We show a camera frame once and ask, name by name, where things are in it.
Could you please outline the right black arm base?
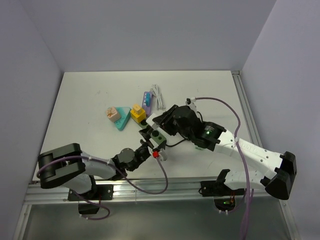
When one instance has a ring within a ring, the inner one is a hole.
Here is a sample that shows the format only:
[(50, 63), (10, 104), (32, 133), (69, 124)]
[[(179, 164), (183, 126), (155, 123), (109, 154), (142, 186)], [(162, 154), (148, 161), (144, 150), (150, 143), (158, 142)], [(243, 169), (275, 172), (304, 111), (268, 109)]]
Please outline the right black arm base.
[(223, 169), (216, 180), (201, 181), (198, 190), (198, 193), (203, 197), (222, 197), (221, 199), (215, 199), (214, 205), (218, 212), (225, 212), (226, 214), (237, 209), (236, 196), (242, 196), (239, 204), (244, 202), (246, 196), (245, 188), (233, 190), (225, 185), (226, 176), (230, 172), (230, 169)]

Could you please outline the pink cube socket adapter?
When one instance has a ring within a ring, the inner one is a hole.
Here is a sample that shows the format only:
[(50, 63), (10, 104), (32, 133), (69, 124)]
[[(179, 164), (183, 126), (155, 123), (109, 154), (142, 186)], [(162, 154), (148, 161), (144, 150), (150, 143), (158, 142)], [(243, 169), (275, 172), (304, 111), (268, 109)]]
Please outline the pink cube socket adapter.
[(112, 123), (115, 123), (116, 121), (120, 120), (122, 117), (121, 114), (118, 112), (118, 110), (114, 106), (109, 107), (105, 111), (105, 114)]

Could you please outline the aluminium side rail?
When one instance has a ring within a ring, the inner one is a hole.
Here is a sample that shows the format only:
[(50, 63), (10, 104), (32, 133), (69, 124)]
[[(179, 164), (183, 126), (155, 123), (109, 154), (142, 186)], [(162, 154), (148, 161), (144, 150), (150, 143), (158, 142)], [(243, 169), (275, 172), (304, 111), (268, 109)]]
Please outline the aluminium side rail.
[(242, 108), (243, 116), (245, 119), (245, 123), (248, 129), (250, 140), (253, 144), (263, 147), (254, 116), (244, 89), (244, 85), (241, 79), (240, 71), (231, 71), (231, 75), (235, 84), (235, 88), (239, 97), (240, 105)]

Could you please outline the white plug of purple strip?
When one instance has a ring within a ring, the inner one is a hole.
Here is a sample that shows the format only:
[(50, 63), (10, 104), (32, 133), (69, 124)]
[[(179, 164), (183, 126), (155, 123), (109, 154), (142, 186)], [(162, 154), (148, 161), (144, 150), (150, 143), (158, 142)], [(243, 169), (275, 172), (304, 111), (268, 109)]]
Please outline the white plug of purple strip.
[(158, 117), (158, 115), (156, 113), (152, 113), (147, 119), (146, 119), (146, 123), (154, 130), (156, 130), (159, 125), (154, 122), (154, 119)]

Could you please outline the green power strip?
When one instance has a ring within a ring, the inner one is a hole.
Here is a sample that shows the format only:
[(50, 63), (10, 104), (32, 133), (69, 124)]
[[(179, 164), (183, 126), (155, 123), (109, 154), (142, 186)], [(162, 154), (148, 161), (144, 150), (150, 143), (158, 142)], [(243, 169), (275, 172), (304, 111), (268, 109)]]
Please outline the green power strip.
[(140, 123), (138, 123), (138, 125), (140, 127), (140, 130), (141, 129), (150, 129), (150, 130), (152, 130), (150, 141), (153, 144), (153, 147), (150, 147), (150, 149), (152, 149), (152, 150), (155, 149), (155, 148), (166, 149), (167, 139), (164, 137), (164, 135), (162, 133), (160, 133), (157, 129), (151, 128), (146, 123), (145, 119), (143, 121), (141, 121)]

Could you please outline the mint green plug adapter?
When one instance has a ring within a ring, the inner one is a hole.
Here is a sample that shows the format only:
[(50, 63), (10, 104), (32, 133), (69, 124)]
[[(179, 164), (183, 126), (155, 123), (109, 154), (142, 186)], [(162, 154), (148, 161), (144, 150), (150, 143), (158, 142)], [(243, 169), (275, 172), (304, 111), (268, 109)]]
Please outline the mint green plug adapter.
[(204, 148), (201, 148), (201, 147), (195, 147), (195, 149), (197, 149), (197, 150), (200, 150), (200, 151), (203, 151), (204, 150)]

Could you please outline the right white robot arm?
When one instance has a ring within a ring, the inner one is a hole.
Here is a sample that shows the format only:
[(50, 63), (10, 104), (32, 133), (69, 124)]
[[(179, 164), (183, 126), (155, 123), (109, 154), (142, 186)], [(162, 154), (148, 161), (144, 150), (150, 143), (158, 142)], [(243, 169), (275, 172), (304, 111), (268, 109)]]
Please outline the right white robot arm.
[(187, 105), (173, 105), (159, 116), (151, 115), (146, 122), (170, 136), (180, 134), (199, 148), (226, 155), (254, 169), (244, 172), (221, 170), (216, 180), (201, 183), (202, 196), (242, 195), (246, 189), (254, 189), (265, 190), (276, 199), (289, 199), (297, 175), (293, 153), (269, 151), (237, 138), (221, 125), (202, 121)]

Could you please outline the orange small plug adapter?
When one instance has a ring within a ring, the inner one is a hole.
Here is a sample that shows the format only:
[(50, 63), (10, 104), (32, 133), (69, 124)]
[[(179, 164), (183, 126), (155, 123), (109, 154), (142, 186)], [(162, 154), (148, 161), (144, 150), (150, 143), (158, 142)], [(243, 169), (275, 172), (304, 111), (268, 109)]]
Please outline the orange small plug adapter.
[(141, 110), (142, 110), (142, 108), (141, 108), (141, 106), (139, 104), (134, 104), (132, 109), (136, 114), (140, 114)]

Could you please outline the purple power strip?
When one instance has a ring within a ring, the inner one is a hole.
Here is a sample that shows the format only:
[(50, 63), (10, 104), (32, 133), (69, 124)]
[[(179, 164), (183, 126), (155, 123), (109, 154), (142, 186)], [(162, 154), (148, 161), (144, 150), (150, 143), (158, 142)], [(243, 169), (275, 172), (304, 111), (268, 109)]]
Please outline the purple power strip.
[(145, 91), (143, 94), (141, 107), (144, 109), (147, 117), (151, 115), (152, 100), (153, 93), (151, 91)]

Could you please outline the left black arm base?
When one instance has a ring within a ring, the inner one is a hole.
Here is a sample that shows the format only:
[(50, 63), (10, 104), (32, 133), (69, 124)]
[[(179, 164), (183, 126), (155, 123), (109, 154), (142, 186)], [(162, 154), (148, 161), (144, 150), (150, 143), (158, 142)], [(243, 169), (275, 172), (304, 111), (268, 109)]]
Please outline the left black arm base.
[[(88, 193), (79, 194), (74, 190), (69, 190), (67, 200), (69, 202), (81, 202), (78, 203), (78, 213), (80, 217), (91, 220), (98, 221), (108, 218), (111, 211), (108, 207), (102, 205), (102, 201), (112, 200), (114, 193), (113, 184), (93, 184), (92, 189)], [(105, 216), (97, 217), (96, 214), (99, 210), (106, 210)]]

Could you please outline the teal triangular power strip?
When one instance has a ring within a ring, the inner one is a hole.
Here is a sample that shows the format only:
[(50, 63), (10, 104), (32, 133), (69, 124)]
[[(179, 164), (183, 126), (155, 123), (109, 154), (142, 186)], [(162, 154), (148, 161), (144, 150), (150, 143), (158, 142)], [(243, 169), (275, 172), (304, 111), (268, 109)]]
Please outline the teal triangular power strip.
[(120, 114), (120, 119), (114, 122), (115, 127), (119, 131), (123, 131), (127, 125), (129, 119), (131, 118), (131, 108), (130, 107), (116, 107), (117, 112)]

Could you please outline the blue square plug adapter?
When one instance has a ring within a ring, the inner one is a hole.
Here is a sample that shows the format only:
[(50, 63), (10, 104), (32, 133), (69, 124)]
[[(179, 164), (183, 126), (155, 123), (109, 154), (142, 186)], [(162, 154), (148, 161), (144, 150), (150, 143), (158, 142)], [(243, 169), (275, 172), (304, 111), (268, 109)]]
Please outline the blue square plug adapter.
[(151, 106), (151, 101), (152, 101), (152, 94), (150, 92), (147, 92), (145, 94), (145, 98), (144, 98), (145, 105), (147, 107), (150, 107)]

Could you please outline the yellow cube socket adapter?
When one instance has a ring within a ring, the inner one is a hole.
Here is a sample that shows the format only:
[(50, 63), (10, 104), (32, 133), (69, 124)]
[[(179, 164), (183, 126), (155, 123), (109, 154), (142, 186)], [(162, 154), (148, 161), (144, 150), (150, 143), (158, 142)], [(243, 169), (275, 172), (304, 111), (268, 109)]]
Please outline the yellow cube socket adapter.
[(134, 109), (131, 109), (130, 116), (136, 123), (140, 123), (147, 117), (146, 112), (143, 108), (139, 111), (135, 111)]

